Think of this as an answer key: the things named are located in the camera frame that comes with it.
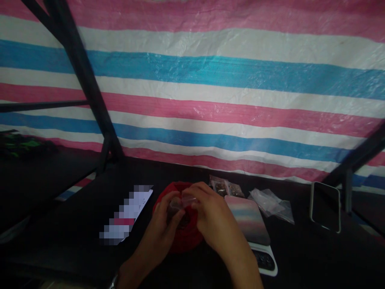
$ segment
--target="plastic packaging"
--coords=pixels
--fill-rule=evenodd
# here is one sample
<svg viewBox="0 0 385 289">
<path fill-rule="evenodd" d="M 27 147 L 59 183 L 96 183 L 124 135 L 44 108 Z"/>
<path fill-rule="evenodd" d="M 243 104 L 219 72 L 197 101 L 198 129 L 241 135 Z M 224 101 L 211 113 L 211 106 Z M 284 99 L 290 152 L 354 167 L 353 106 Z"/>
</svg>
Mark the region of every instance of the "plastic packaging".
<svg viewBox="0 0 385 289">
<path fill-rule="evenodd" d="M 191 195 L 183 194 L 181 201 L 182 201 L 183 208 L 186 208 L 186 207 L 190 206 L 192 203 L 197 202 L 197 198 L 193 197 Z"/>
<path fill-rule="evenodd" d="M 293 225 L 295 224 L 289 201 L 281 200 L 269 189 L 263 191 L 254 189 L 250 192 L 250 196 L 266 217 L 275 215 Z"/>
<path fill-rule="evenodd" d="M 174 197 L 167 207 L 167 220 L 166 220 L 167 225 L 170 223 L 173 216 L 182 209 L 183 209 L 182 200 L 179 197 Z M 190 222 L 190 215 L 186 211 L 186 213 L 184 214 L 184 216 L 179 222 L 177 230 L 183 230 L 184 228 L 186 228 L 189 222 Z"/>
<path fill-rule="evenodd" d="M 242 189 L 239 185 L 230 183 L 229 181 L 225 180 L 227 193 L 233 197 L 242 197 L 244 198 L 245 195 L 242 193 Z"/>
<path fill-rule="evenodd" d="M 227 188 L 226 188 L 226 181 L 227 180 L 225 179 L 221 179 L 210 175 L 210 182 L 211 182 L 211 185 L 213 186 L 213 190 L 222 197 L 228 195 Z"/>
</svg>

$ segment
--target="white phone frame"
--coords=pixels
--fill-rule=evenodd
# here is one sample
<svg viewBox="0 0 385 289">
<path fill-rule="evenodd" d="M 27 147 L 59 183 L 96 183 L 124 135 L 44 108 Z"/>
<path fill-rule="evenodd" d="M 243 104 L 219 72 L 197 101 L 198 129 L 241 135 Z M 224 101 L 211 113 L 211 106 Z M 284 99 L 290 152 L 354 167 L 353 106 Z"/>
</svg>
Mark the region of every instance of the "white phone frame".
<svg viewBox="0 0 385 289">
<path fill-rule="evenodd" d="M 332 187 L 332 186 L 329 186 L 329 185 L 326 185 L 326 184 L 321 183 L 321 182 L 313 182 L 313 183 L 312 183 L 312 192 L 311 192 L 311 195 L 310 195 L 310 213 L 309 213 L 309 217 L 310 217 L 310 219 L 311 219 L 312 222 L 314 222 L 314 223 L 320 225 L 321 227 L 323 227 L 323 228 L 328 229 L 328 230 L 331 231 L 330 228 L 325 227 L 325 226 L 321 225 L 320 223 L 317 223 L 317 222 L 315 222 L 315 221 L 313 220 L 313 201 L 314 201 L 314 184 L 315 184 L 315 183 L 320 183 L 320 184 L 322 184 L 322 185 L 331 187 L 331 188 L 337 190 L 337 192 L 338 192 L 338 223 L 339 223 L 339 230 L 337 231 L 337 233 L 339 234 L 339 233 L 341 233 L 341 193 L 340 193 L 340 190 L 339 190 L 339 189 L 337 189 L 337 188 L 335 188 L 335 187 Z"/>
</svg>

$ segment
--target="metal bar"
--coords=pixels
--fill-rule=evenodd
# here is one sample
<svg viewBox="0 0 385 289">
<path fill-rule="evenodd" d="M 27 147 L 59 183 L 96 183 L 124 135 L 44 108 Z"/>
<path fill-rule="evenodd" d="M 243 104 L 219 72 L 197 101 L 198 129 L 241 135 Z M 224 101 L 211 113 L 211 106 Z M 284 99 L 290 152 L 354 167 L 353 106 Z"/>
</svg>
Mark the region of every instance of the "metal bar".
<svg viewBox="0 0 385 289">
<path fill-rule="evenodd" d="M 352 151 L 322 182 L 333 187 L 338 186 L 346 172 L 355 173 L 364 164 L 385 149 L 385 121 L 375 133 L 369 136 L 358 148 Z"/>
<path fill-rule="evenodd" d="M 21 0 L 25 6 L 39 19 L 39 21 L 52 33 L 53 36 L 64 46 L 63 34 L 57 29 L 51 17 L 41 8 L 36 0 Z"/>
<path fill-rule="evenodd" d="M 353 193 L 353 172 L 351 169 L 346 171 L 342 190 L 345 193 L 345 212 L 352 214 L 352 193 Z"/>
<path fill-rule="evenodd" d="M 106 133 L 110 134 L 111 153 L 118 160 L 122 160 L 124 158 L 122 146 L 109 117 L 68 4 L 64 0 L 45 0 L 44 3 L 56 26 L 63 32 L 66 38 L 64 48 L 103 136 L 106 137 Z"/>
<path fill-rule="evenodd" d="M 12 132 L 18 132 L 18 130 L 3 130 L 3 131 L 0 131 L 0 134 L 6 134 L 6 133 L 12 133 Z"/>
<path fill-rule="evenodd" d="M 99 176 L 105 170 L 110 146 L 111 146 L 111 137 L 109 136 L 109 133 L 106 133 L 103 141 L 103 147 L 101 149 L 99 165 L 96 169 L 96 176 Z"/>
<path fill-rule="evenodd" d="M 67 106 L 80 106 L 88 105 L 88 100 L 74 100 L 64 102 L 32 102 L 32 103 L 11 103 L 0 104 L 0 112 L 15 112 L 15 111 L 27 111 L 38 110 L 46 108 L 59 108 Z"/>
</svg>

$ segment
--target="plastic tarp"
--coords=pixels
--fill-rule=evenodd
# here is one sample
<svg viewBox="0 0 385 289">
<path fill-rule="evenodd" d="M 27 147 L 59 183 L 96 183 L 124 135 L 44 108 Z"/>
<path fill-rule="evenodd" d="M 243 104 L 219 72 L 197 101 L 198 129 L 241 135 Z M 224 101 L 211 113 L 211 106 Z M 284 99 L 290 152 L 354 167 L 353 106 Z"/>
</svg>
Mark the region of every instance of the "plastic tarp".
<svg viewBox="0 0 385 289">
<path fill-rule="evenodd" d="M 385 2 L 69 0 L 128 156 L 320 181 L 385 118 Z M 1 102 L 84 99 L 60 43 L 0 4 Z M 101 150 L 88 107 L 1 129 Z M 385 152 L 354 175 L 385 192 Z"/>
</svg>

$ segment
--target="phone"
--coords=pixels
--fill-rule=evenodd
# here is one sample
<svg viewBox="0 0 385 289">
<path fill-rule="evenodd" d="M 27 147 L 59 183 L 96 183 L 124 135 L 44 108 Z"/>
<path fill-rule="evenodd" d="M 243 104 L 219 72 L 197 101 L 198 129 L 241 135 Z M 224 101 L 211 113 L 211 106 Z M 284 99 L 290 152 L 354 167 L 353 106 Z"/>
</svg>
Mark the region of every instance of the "phone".
<svg viewBox="0 0 385 289">
<path fill-rule="evenodd" d="M 310 219 L 328 230 L 340 233 L 340 191 L 329 185 L 314 182 L 310 198 Z"/>
</svg>

